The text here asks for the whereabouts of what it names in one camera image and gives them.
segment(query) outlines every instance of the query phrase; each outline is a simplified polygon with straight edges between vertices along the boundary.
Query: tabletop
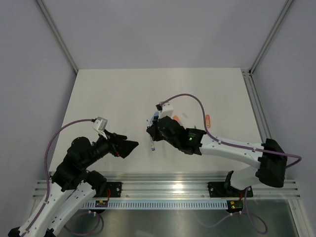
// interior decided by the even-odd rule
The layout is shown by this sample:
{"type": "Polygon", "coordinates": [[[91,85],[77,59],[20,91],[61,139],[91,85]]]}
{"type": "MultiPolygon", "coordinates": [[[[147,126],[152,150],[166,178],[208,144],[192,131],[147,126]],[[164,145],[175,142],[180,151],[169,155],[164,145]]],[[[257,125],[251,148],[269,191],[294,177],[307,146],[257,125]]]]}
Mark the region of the tabletop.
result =
{"type": "MultiPolygon", "coordinates": [[[[180,93],[195,95],[210,116],[213,135],[261,142],[240,68],[168,68],[79,70],[63,125],[77,119],[108,119],[106,129],[126,135],[139,146],[125,159],[106,155],[89,167],[99,172],[129,174],[194,174],[239,170],[246,164],[216,156],[186,155],[165,141],[151,150],[147,119],[156,104],[180,93]]],[[[191,97],[171,101],[174,114],[203,129],[199,104],[191,97]]],[[[80,136],[96,141],[92,123],[66,128],[59,135],[49,171],[56,171],[71,142],[80,136]]]]}

